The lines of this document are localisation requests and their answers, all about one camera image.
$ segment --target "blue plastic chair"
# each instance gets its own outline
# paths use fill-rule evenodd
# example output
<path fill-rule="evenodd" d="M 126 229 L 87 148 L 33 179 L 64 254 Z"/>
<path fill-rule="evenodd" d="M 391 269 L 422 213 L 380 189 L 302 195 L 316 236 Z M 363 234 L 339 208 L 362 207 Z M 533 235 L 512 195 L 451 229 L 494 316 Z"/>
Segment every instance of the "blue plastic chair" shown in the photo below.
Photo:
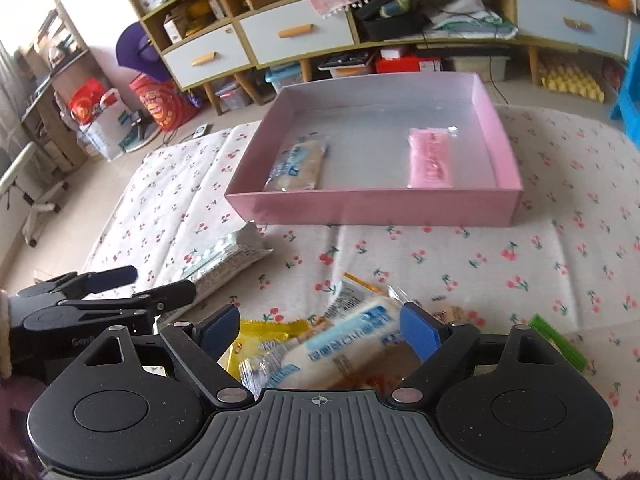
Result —
<path fill-rule="evenodd" d="M 616 105 L 609 113 L 613 120 L 622 119 L 626 136 L 640 148 L 640 41 L 636 43 Z"/>

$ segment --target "yellow egg tray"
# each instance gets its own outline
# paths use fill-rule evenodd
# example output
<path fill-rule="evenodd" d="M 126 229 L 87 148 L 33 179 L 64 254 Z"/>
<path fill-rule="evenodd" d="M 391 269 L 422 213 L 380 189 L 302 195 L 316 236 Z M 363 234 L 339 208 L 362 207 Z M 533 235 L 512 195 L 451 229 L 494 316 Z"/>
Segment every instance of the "yellow egg tray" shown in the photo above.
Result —
<path fill-rule="evenodd" d="M 561 57 L 547 57 L 540 60 L 539 72 L 542 86 L 548 90 L 604 102 L 604 92 L 600 85 L 591 74 L 573 61 Z"/>

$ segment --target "purple hat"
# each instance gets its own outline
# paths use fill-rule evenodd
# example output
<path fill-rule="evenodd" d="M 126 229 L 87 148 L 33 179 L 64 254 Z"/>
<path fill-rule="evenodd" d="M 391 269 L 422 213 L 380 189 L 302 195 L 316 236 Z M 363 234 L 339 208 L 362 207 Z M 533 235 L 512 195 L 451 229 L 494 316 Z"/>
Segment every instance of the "purple hat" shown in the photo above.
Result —
<path fill-rule="evenodd" d="M 125 28 L 116 43 L 116 59 L 125 66 L 163 82 L 171 79 L 158 51 L 139 22 Z"/>

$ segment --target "cherry print tablecloth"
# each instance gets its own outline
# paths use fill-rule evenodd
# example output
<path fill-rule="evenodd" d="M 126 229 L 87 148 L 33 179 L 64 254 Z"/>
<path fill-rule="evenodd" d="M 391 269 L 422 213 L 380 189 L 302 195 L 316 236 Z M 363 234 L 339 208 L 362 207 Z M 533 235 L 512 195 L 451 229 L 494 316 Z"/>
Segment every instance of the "cherry print tablecloth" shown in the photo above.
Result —
<path fill-rule="evenodd" d="M 487 332 L 539 313 L 590 360 L 588 380 L 615 428 L 600 464 L 640 468 L 640 154 L 596 121 L 499 107 L 525 185 L 508 229 L 260 225 L 274 253 L 187 318 L 233 302 L 247 319 L 313 319 L 342 272 L 394 283 L 429 310 L 462 306 Z M 132 177 L 86 268 L 132 264 L 133 286 L 171 280 L 198 252 L 240 228 L 223 191 L 257 123 L 151 153 Z"/>

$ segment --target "tiled floor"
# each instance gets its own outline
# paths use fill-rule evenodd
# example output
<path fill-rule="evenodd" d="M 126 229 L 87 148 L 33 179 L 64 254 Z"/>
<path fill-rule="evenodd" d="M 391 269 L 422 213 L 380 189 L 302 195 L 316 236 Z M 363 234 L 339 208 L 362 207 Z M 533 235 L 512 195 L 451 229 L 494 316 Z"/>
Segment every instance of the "tiled floor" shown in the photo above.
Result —
<path fill-rule="evenodd" d="M 613 123 L 607 118 L 611 99 L 609 104 L 601 105 L 580 97 L 551 93 L 532 86 L 529 76 L 524 74 L 498 83 L 498 87 L 511 105 L 556 108 L 612 124 L 617 128 L 621 127 L 619 123 Z M 504 102 L 490 84 L 487 88 L 494 102 Z M 211 109 L 204 110 L 178 130 L 174 142 L 180 141 L 203 123 L 211 123 L 213 130 L 221 130 L 259 120 L 269 106 L 252 105 L 243 110 L 228 112 L 221 117 L 216 117 Z M 33 283 L 36 269 L 51 276 L 70 270 L 81 270 L 131 175 L 143 157 L 156 149 L 161 142 L 160 136 L 144 150 L 123 156 L 114 162 L 88 162 L 71 175 L 68 179 L 70 189 L 67 196 L 60 201 L 63 204 L 62 211 L 59 215 L 49 216 L 36 248 L 20 247 L 8 265 L 4 280 L 0 280 L 0 286 L 4 286 L 13 294 Z"/>

